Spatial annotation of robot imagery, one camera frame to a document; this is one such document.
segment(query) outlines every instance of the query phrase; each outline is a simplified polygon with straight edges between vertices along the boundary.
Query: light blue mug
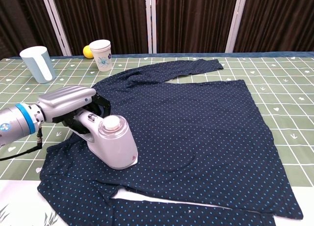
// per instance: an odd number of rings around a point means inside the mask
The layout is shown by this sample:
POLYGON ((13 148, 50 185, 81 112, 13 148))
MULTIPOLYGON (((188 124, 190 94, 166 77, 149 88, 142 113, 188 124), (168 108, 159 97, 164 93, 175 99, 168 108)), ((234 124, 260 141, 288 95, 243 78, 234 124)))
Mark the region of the light blue mug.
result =
POLYGON ((20 57, 38 83, 45 84, 56 78, 46 47, 35 46, 26 48, 20 52, 20 57))

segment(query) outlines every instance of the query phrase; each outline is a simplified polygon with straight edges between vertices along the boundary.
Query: shirt sleeve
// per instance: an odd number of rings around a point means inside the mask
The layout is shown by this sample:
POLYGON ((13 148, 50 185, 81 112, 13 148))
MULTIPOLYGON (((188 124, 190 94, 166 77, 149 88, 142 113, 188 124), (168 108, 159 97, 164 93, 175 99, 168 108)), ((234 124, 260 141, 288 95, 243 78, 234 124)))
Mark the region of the shirt sleeve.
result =
POLYGON ((275 225, 269 214, 186 203, 111 198, 117 186, 66 175, 45 175, 40 194, 68 225, 275 225))
POLYGON ((45 175, 37 190, 68 225, 112 225, 109 199, 118 186, 67 175, 45 175))
POLYGON ((270 214, 231 210, 222 207, 125 199, 111 199, 110 201, 113 205, 113 225, 276 225, 273 216, 270 214))
POLYGON ((180 60, 156 63, 130 69, 119 74, 110 76, 103 83, 136 82, 136 83, 160 83, 177 76, 195 75, 222 70, 223 66, 217 59, 204 60, 180 60))

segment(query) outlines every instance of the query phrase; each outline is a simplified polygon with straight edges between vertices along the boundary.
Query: white steamer cap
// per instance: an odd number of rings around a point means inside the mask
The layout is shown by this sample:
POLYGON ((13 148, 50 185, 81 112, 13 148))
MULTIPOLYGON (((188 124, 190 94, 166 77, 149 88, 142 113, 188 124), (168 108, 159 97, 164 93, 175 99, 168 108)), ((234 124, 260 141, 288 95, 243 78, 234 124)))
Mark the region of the white steamer cap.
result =
POLYGON ((103 126, 108 130, 115 130, 120 126, 120 118, 115 115, 109 115, 104 118, 103 126))
POLYGON ((96 40, 89 44, 91 50, 106 50, 110 48, 110 41, 106 39, 96 40))

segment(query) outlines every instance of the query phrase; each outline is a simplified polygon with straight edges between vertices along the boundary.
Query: table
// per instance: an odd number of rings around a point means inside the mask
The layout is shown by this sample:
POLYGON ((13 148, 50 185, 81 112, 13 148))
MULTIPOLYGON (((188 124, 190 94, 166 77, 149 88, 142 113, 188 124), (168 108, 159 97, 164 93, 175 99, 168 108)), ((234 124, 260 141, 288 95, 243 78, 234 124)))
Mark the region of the table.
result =
MULTIPOLYGON (((33 104, 38 95, 67 85, 93 86, 113 74, 171 60, 218 59, 224 70, 184 76, 168 83, 245 80, 271 129, 304 220, 276 217, 277 225, 308 225, 314 221, 314 58, 304 56, 116 55, 113 69, 100 72, 93 59, 52 57, 57 77, 38 84, 18 58, 0 61, 0 110, 19 102, 33 104)), ((39 173, 49 146, 66 140, 71 131, 61 123, 43 125, 43 149, 0 162, 1 225, 65 225, 37 192, 39 173)), ((0 149, 0 158, 36 145, 36 134, 0 149)), ((116 198, 152 199, 121 190, 116 198)))

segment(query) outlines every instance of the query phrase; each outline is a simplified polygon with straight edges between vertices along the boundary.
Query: cup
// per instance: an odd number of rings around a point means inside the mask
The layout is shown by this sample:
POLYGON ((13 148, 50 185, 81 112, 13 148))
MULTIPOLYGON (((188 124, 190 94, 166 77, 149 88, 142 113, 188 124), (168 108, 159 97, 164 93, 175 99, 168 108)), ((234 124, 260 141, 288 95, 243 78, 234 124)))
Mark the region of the cup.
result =
POLYGON ((20 52, 20 57, 38 83, 45 84, 56 78, 46 47, 35 46, 26 48, 20 52))
POLYGON ((91 42, 89 48, 100 71, 112 69, 111 44, 109 40, 101 39, 91 42))

